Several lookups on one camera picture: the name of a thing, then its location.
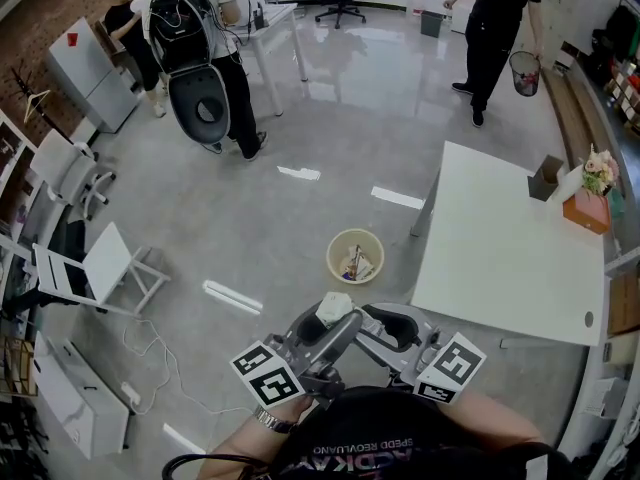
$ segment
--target wastebasket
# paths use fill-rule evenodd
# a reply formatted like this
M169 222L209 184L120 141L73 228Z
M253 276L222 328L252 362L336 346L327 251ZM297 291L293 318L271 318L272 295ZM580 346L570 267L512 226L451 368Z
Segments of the wastebasket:
M540 61L529 52L516 52L509 59L513 86L522 96L533 96L540 82Z
M440 37L440 26L442 25L443 19L443 14L431 11L422 11L420 33L425 36Z

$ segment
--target sneaker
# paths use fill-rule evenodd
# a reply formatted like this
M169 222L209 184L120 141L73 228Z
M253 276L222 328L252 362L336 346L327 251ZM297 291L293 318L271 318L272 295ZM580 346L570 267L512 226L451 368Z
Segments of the sneaker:
M467 85L467 82L465 83L455 82L451 84L451 88L454 91L463 92L465 94L470 94L471 96L473 96L473 91L471 90L471 87Z
M484 116L482 115L482 110L474 110L473 117L471 118L471 122L473 126L476 128L480 128L484 124Z
M161 103L156 103L153 106L153 112L156 115L156 117L162 117L163 115L165 115L167 113L167 111L165 110L165 108L162 106Z
M267 134L267 132L258 132L256 135L258 136L258 141L260 142L260 149L256 151L256 154L251 158L245 158L247 162L253 162L258 156L258 153L260 153L260 150L264 149L267 146L267 142L269 141L269 135Z

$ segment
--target wristwatch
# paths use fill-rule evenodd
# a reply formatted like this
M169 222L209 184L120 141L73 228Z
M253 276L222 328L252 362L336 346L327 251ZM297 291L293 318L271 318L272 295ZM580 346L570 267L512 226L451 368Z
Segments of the wristwatch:
M297 423L289 423L288 421L279 420L275 416L271 416L271 414L260 406L257 407L253 415L265 427L277 432L278 434L291 434L291 432L298 428Z

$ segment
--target glossy gray floor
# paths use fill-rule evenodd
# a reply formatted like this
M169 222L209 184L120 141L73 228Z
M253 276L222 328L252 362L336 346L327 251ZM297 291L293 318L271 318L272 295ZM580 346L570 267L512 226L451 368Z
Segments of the glossy gray floor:
M309 82L298 80L286 33L276 37L273 67L285 113L276 118L255 63L246 59L259 127L268 148L254 163L230 143L213 155L188 140L171 112L151 117L146 102L116 136L96 144L118 172L111 203L89 225L90 246L114 221L163 253L173 280L143 311L180 361L184 390L211 410L246 405L248 394L227 365L253 338L283 331L301 311L329 290L347 287L332 279L325 250L338 232L363 227L384 244L387 259L370 285L347 290L358 303L406 302L424 248L408 230L417 211L372 197L374 186L422 198L434 180L445 140L535 169L547 154L564 158L560 131L542 86L533 98L518 96L505 70L486 112L486 124L471 124L466 95L451 91L464 79L466 43L444 30L440 39L421 36L404 13L365 9L368 22L346 17L341 30L331 20L314 23L310 8L299 20ZM317 181L279 171L320 171ZM264 305L258 318L240 314L203 293L213 279ZM463 332L488 355L474 379L476 389L530 417L550 442L559 435L580 379L583 349L501 350L512 334L433 315ZM138 350L150 342L115 314L51 307L51 334L69 333L90 364L118 392L129 382L146 408L165 376L164 354L155 344L145 358L122 346L122 333ZM157 479L180 448L163 433L166 423L206 448L223 439L243 412L211 416L180 394L175 365L146 416L132 418L129 450L85 460L40 400L49 433L47 462L54 478ZM350 385L382 385L386 372L351 350L341 361Z

